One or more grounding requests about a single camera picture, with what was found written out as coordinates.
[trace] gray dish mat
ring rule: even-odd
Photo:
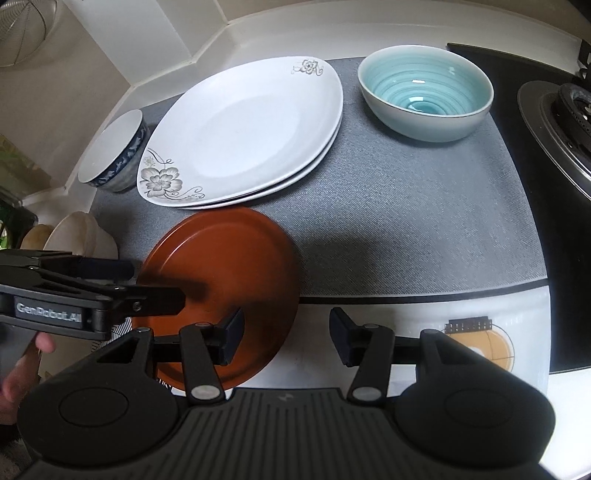
[[[244,204],[295,242],[302,296],[423,296],[489,290],[546,277],[525,192],[492,118],[465,139],[427,144],[385,127],[356,80],[361,59],[331,60],[343,83],[343,121],[320,165],[295,185]],[[143,110],[149,125],[178,97]],[[133,189],[99,190],[91,213],[143,261],[195,212],[146,202]]]

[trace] white plate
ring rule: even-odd
[[[152,134],[142,197],[163,206],[221,202],[281,182],[313,161],[343,112],[333,67],[313,57],[260,60],[195,85]]]
[[[336,127],[335,133],[333,134],[333,136],[329,140],[329,142],[326,144],[324,150],[320,153],[320,155],[318,155],[314,159],[313,162],[308,163],[304,168],[302,168],[302,170],[300,170],[295,175],[292,175],[288,179],[283,180],[283,181],[273,185],[270,188],[261,190],[260,192],[256,192],[256,193],[253,193],[250,195],[246,195],[244,197],[240,197],[240,198],[232,199],[232,200],[226,200],[224,202],[208,203],[206,205],[200,205],[200,206],[196,206],[196,207],[185,207],[185,210],[206,210],[206,209],[211,209],[211,208],[220,208],[220,207],[227,207],[230,205],[236,205],[237,203],[249,202],[250,200],[255,200],[255,199],[259,199],[261,197],[265,197],[267,195],[270,195],[271,193],[279,192],[280,190],[283,190],[284,188],[287,188],[288,186],[293,185],[295,182],[303,179],[306,175],[308,175],[308,173],[310,173],[312,170],[314,170],[320,164],[322,159],[329,152],[330,147],[332,147],[332,144],[335,142],[336,136],[339,133],[339,128],[340,128],[340,121],[339,121],[338,126]]]

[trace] human hand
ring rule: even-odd
[[[2,382],[0,424],[13,425],[17,422],[19,403],[39,381],[37,372],[41,352],[52,353],[55,349],[56,344],[53,338],[48,333],[43,332],[39,332],[35,336],[35,341],[29,344],[25,354]]]

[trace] terracotta plate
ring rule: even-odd
[[[300,281],[295,247],[266,216],[244,207],[197,213],[154,247],[138,283],[172,285],[187,296],[175,316],[136,317],[155,335],[175,335],[185,325],[219,322],[236,307],[245,331],[232,363],[216,367],[224,388],[263,369],[279,351],[296,316]],[[180,364],[161,364],[158,377],[184,389]]]

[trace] wall tile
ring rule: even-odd
[[[65,5],[24,62],[0,69],[0,132],[63,185],[129,83]]]
[[[157,0],[64,2],[131,84],[191,58]]]
[[[591,41],[591,24],[569,0],[470,0],[540,20],[575,37]]]
[[[158,3],[192,55],[226,25],[215,0],[158,0]]]
[[[299,4],[306,0],[218,0],[226,18],[234,20],[270,8]]]

